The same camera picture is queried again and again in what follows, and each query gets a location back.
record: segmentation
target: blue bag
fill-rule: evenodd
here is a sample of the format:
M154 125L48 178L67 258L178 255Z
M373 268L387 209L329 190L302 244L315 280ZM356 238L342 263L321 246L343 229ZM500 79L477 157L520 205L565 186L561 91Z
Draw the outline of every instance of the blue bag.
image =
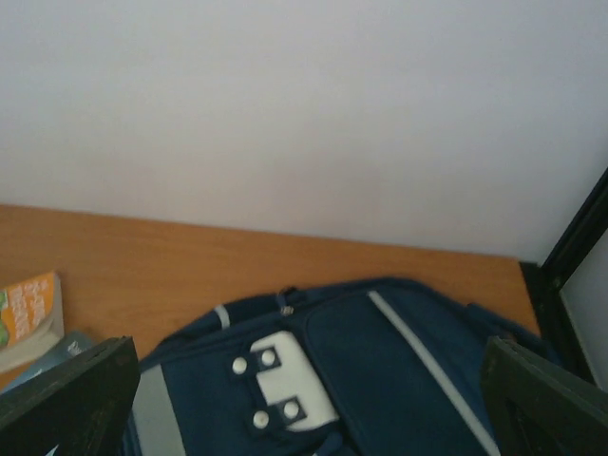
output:
M397 278L219 306L141 362L124 456L499 455L488 337L535 335Z

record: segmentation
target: book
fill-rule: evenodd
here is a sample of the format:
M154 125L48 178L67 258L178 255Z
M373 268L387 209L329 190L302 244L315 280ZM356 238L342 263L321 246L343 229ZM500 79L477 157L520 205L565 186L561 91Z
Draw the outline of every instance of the book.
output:
M39 358L63 336L61 284L54 272L0 291L0 372Z
M10 382L0 393L12 390L30 378L73 358L94 345L90 337L80 331L72 331L61 339L52 349L43 354L27 370Z

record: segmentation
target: wooden table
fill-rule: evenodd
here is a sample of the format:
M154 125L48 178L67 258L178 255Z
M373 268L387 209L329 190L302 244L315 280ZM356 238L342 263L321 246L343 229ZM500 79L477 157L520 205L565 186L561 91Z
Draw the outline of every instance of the wooden table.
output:
M538 332L514 258L5 205L0 239L0 285L58 271L66 330L132 335L139 356L220 303L372 276L423 281Z

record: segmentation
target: button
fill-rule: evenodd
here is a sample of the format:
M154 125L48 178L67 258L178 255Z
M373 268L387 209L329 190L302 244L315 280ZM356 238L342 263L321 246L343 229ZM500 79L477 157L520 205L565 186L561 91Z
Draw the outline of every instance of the button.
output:
M290 401L283 406L283 413L290 420L293 420L299 412L300 412L300 407L294 401Z
M270 417L264 410L259 410L254 414L254 426L258 429L264 429L268 426Z
M236 375L241 375L247 371L247 360L243 357L238 357L232 363L232 372Z
M262 364L267 368L270 368L276 361L275 352L272 350L266 350L262 354Z

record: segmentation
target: orange book cover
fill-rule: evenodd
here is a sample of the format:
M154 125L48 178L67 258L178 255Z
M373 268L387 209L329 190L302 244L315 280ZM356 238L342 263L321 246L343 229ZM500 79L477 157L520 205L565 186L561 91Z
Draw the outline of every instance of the orange book cover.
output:
M38 275L0 291L0 350L31 335L53 311L55 273Z

